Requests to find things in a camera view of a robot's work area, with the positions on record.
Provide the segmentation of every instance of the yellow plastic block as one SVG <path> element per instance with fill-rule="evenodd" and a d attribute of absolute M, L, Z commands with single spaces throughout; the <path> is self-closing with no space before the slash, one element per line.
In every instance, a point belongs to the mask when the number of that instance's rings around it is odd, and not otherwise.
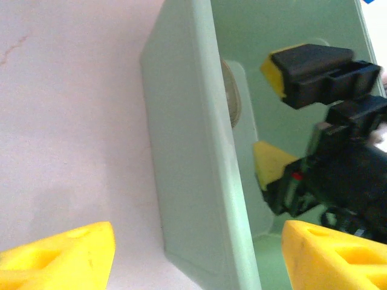
<path fill-rule="evenodd" d="M 256 142 L 253 147 L 255 170 L 263 190 L 266 190 L 267 184 L 283 176 L 286 165 L 297 160 L 293 155 L 265 141 Z"/>
<path fill-rule="evenodd" d="M 263 75 L 266 77 L 269 84 L 272 86 L 274 92 L 280 98 L 285 98 L 285 85 L 284 85 L 284 78 L 282 76 L 282 72 L 279 70 L 279 68 L 272 62 L 272 55 L 279 53 L 284 50 L 289 50 L 291 48 L 299 47 L 303 44 L 294 45 L 292 47 L 286 47 L 280 50 L 276 50 L 271 52 L 268 57 L 265 59 L 264 63 L 261 66 L 261 71 Z"/>
<path fill-rule="evenodd" d="M 0 290 L 103 290 L 115 252 L 109 222 L 0 253 Z"/>
<path fill-rule="evenodd" d="M 387 245 L 287 221 L 282 253 L 294 290 L 387 290 Z"/>

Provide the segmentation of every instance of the black plastic part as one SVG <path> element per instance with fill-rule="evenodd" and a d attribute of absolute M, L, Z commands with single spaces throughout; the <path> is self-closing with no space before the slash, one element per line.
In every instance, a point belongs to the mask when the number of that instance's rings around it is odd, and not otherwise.
<path fill-rule="evenodd" d="M 358 101 L 343 101 L 330 107 L 326 122 L 348 126 L 352 139 L 368 138 L 387 114 L 387 99 L 368 95 Z"/>
<path fill-rule="evenodd" d="M 342 150 L 349 143 L 350 127 L 346 124 L 334 124 L 321 132 L 314 155 L 308 156 L 307 163 L 313 166 L 326 156 Z"/>
<path fill-rule="evenodd" d="M 329 215 L 334 217 L 333 221 L 330 221 Z M 371 227 L 366 220 L 343 208 L 328 208 L 321 215 L 320 222 L 322 226 L 327 228 L 353 234 L 365 239 L 374 239 L 378 242 L 383 242 L 383 239 L 380 239 L 379 235 L 374 234 L 374 232 L 370 230 Z"/>
<path fill-rule="evenodd" d="M 302 160 L 299 159 L 287 165 L 282 178 L 270 183 L 267 186 L 267 191 L 263 192 L 265 202 L 276 215 L 288 212 L 292 217 L 296 217 L 320 204 L 308 194 L 304 188 L 304 183 L 295 180 L 292 176 L 294 172 L 300 171 L 301 162 Z M 292 182 L 296 186 L 290 192 Z M 291 194 L 290 205 L 286 205 L 285 200 L 289 198 L 289 194 Z"/>
<path fill-rule="evenodd" d="M 387 153 L 351 144 L 310 169 L 304 182 L 322 204 L 356 213 L 373 232 L 387 235 Z"/>
<path fill-rule="evenodd" d="M 300 109 L 313 103 L 328 105 L 369 94 L 380 67 L 354 62 L 353 57 L 353 51 L 346 48 L 312 44 L 272 54 L 272 61 L 283 76 L 283 101 Z"/>

